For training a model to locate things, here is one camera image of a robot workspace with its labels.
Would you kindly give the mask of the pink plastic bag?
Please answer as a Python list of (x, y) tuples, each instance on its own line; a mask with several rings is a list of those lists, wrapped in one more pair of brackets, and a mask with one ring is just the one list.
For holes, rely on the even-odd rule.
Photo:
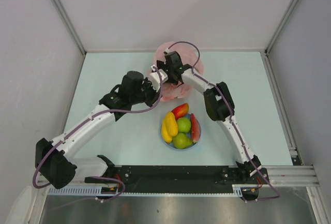
[(189, 95), (192, 87), (184, 83), (185, 71), (194, 70), (199, 74), (204, 72), (200, 50), (188, 41), (163, 43), (155, 52), (152, 64), (168, 76), (168, 80), (162, 86), (162, 102), (185, 98)]

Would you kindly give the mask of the red fake mango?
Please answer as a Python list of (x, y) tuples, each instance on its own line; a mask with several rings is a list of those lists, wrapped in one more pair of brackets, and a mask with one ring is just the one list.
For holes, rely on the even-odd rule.
[(184, 103), (182, 105), (177, 106), (172, 110), (172, 113), (174, 114), (175, 119), (179, 119), (181, 117), (184, 117), (189, 111), (189, 104)]

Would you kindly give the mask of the yellow fake mango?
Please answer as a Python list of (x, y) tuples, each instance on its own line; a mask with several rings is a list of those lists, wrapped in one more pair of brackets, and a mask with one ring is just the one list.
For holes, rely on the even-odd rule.
[(164, 121), (162, 121), (162, 125), (161, 125), (161, 136), (166, 143), (172, 142), (172, 137), (169, 135), (167, 131), (166, 123)]

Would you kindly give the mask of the green fake fruit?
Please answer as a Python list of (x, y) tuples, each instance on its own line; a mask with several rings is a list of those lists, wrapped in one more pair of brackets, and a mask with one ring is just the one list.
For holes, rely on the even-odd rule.
[(191, 121), (186, 117), (177, 119), (178, 132), (189, 133), (191, 130)]

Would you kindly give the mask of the red fake watermelon slice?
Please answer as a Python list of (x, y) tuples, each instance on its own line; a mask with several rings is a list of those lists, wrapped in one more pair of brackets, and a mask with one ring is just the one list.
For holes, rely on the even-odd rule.
[(190, 120), (191, 120), (191, 131), (190, 131), (191, 140), (193, 143), (197, 143), (201, 135), (200, 124), (193, 113), (191, 113)]

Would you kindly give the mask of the green fake pear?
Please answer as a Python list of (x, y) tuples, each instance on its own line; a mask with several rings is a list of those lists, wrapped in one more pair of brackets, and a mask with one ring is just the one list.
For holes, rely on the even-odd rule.
[(185, 133), (179, 132), (173, 138), (173, 145), (176, 149), (184, 149), (192, 145), (192, 141), (186, 136)]

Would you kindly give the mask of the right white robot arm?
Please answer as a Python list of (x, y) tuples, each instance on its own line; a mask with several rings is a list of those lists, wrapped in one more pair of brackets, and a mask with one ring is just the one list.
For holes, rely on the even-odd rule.
[(228, 86), (224, 82), (213, 83), (199, 74), (193, 66), (183, 64), (176, 51), (166, 49), (164, 57), (164, 62), (157, 61), (157, 67), (165, 71), (168, 82), (187, 84), (203, 95), (207, 115), (223, 129), (234, 150), (239, 179), (244, 183), (251, 183), (261, 173), (262, 165), (240, 131)]

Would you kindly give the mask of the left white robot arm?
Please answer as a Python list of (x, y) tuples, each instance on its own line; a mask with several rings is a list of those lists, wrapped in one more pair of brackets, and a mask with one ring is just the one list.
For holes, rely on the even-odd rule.
[(78, 166), (72, 162), (75, 154), (96, 134), (118, 121), (124, 114), (134, 114), (132, 107), (144, 103), (150, 111), (161, 98), (162, 86), (168, 79), (162, 69), (152, 68), (148, 77), (140, 72), (129, 71), (121, 84), (105, 94), (87, 117), (73, 128), (48, 141), (45, 138), (36, 143), (33, 186), (37, 189), (37, 174), (41, 174), (56, 189), (68, 185), (76, 174)]

